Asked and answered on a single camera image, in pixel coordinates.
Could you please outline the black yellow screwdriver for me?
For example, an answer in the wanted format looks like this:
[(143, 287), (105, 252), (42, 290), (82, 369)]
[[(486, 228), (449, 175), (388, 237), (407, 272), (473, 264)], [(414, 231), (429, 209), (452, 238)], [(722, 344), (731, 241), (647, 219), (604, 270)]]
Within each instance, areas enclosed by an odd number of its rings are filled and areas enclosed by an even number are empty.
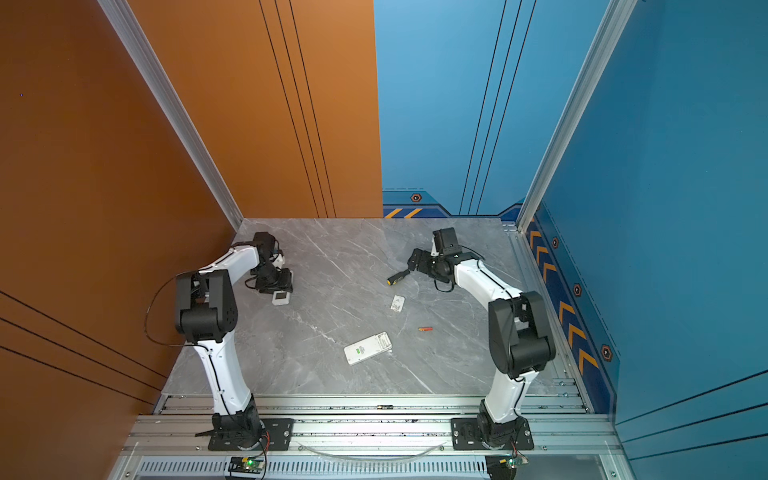
[(390, 286), (393, 286), (398, 282), (400, 282), (401, 280), (403, 280), (404, 278), (406, 278), (410, 274), (411, 274), (410, 269), (405, 269), (403, 271), (397, 272), (387, 279), (387, 284)]

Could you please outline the white battery cover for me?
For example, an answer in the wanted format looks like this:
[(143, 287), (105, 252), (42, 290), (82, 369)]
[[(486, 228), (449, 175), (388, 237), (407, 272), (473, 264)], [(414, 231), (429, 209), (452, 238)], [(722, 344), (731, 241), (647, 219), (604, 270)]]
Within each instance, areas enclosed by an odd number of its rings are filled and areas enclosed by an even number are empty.
[(395, 312), (401, 312), (403, 310), (405, 298), (400, 295), (395, 295), (391, 303), (391, 310)]

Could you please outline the white TCL remote control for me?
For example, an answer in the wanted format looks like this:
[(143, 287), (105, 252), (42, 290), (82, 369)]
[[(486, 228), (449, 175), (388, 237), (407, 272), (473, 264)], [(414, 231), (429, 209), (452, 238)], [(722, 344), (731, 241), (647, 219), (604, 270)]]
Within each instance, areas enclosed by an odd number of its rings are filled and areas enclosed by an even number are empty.
[(392, 349), (392, 342), (386, 332), (360, 340), (344, 348), (347, 363), (352, 366)]

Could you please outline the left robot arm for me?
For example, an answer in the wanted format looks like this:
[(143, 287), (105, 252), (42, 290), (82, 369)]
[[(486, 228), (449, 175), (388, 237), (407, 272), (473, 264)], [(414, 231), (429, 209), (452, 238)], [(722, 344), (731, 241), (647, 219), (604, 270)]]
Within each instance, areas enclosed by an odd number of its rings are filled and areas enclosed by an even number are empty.
[(267, 448), (268, 430), (236, 353), (239, 314), (233, 285), (246, 277), (248, 288), (270, 295), (275, 306), (287, 305), (293, 274), (284, 262), (278, 240), (262, 231), (233, 244), (210, 265), (176, 277), (175, 328), (201, 359), (212, 391), (212, 429), (204, 433), (211, 450)]

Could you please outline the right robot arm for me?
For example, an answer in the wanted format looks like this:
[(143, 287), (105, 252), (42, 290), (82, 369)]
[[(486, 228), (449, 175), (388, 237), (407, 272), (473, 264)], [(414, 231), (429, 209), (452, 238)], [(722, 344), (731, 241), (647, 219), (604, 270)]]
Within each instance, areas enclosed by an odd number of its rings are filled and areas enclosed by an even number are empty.
[(468, 430), (467, 422), (456, 423), (455, 448), (533, 450), (532, 431), (521, 406), (539, 372), (556, 357), (541, 294), (524, 292), (498, 277), (479, 254), (459, 244), (454, 228), (435, 230), (430, 250), (414, 249), (407, 271), (467, 291), (488, 314), (495, 374), (489, 393), (480, 402), (477, 426)]

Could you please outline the left green circuit board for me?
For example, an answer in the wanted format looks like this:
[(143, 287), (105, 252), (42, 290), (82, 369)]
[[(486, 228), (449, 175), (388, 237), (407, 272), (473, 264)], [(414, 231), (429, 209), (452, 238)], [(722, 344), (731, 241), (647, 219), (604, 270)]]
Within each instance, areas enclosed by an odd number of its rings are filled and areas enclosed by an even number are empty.
[(238, 457), (229, 459), (226, 469), (228, 479), (260, 479), (264, 480), (267, 472), (267, 461), (264, 457)]

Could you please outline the green circuit board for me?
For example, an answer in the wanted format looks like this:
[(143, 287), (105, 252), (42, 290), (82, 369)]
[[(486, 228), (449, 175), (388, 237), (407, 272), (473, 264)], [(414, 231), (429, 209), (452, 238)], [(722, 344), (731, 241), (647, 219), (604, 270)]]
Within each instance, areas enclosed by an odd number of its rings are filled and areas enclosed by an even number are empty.
[(525, 455), (486, 456), (486, 471), (491, 480), (514, 480), (519, 469), (529, 463)]
[(228, 479), (260, 479), (264, 480), (267, 472), (267, 461), (264, 457), (238, 457), (229, 459), (226, 469)]

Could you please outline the right green circuit board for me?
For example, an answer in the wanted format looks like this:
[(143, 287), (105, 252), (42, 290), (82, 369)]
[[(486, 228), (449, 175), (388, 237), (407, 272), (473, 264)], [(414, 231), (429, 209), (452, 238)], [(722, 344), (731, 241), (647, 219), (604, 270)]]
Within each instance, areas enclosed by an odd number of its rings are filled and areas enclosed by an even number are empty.
[(519, 469), (529, 463), (525, 455), (486, 456), (486, 471), (491, 480), (514, 480)]

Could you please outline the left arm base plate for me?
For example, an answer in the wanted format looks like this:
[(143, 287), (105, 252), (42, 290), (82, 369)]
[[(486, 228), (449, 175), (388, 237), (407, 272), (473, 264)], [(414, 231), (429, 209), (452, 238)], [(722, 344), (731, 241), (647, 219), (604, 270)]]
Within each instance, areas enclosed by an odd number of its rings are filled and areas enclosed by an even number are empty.
[(210, 430), (197, 434), (208, 437), (211, 451), (256, 451), (269, 453), (289, 449), (294, 430), (292, 418), (268, 418), (262, 420), (255, 433), (240, 428), (234, 430)]

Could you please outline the aluminium rail frame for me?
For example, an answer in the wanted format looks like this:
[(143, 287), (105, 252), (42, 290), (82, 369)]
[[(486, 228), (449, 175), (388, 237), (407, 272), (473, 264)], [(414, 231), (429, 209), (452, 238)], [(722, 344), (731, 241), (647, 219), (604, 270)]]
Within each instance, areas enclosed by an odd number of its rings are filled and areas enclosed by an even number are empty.
[[(488, 478), (486, 456), (525, 455), (517, 479), (629, 479), (632, 471), (608, 417), (573, 386), (529, 395), (522, 412), (532, 451), (453, 448), (452, 418), (475, 418), (472, 395), (259, 397), (263, 418), (292, 418), (289, 449), (268, 452), (267, 479)], [(391, 404), (392, 410), (377, 405)], [(112, 468), (114, 479), (227, 478), (230, 453), (197, 437), (211, 425), (203, 394), (161, 397), (135, 421)]]

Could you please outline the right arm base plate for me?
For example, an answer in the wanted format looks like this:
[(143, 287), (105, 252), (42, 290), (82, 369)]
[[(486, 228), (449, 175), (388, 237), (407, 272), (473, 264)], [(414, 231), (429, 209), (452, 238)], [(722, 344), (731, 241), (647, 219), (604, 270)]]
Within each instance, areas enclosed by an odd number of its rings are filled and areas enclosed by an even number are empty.
[(487, 423), (480, 418), (452, 418), (452, 445), (455, 450), (532, 451), (533, 433), (524, 417), (503, 424)]

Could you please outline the left aluminium corner post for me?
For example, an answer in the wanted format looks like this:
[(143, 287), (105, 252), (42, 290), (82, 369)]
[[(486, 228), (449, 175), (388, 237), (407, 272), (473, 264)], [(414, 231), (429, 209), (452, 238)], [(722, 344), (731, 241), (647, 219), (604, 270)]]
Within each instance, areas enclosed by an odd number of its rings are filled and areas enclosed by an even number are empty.
[(244, 216), (129, 2), (98, 0), (98, 4), (223, 214), (237, 231)]

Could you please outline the aluminium corner post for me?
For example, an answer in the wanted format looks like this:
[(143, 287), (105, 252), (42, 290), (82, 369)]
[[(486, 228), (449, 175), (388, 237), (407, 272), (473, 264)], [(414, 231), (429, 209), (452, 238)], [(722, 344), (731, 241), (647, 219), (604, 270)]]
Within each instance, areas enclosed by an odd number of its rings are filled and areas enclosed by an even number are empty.
[(519, 233), (533, 220), (636, 5), (637, 0), (608, 3), (515, 221)]
[(129, 2), (98, 0), (98, 4), (223, 214), (237, 231), (244, 216)]

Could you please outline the right aluminium corner post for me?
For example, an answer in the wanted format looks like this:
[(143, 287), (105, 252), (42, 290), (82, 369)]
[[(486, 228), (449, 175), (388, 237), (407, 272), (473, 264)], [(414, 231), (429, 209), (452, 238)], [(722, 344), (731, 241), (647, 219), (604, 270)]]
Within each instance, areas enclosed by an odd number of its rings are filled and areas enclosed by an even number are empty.
[(608, 3), (515, 221), (519, 233), (533, 220), (636, 5), (637, 0)]

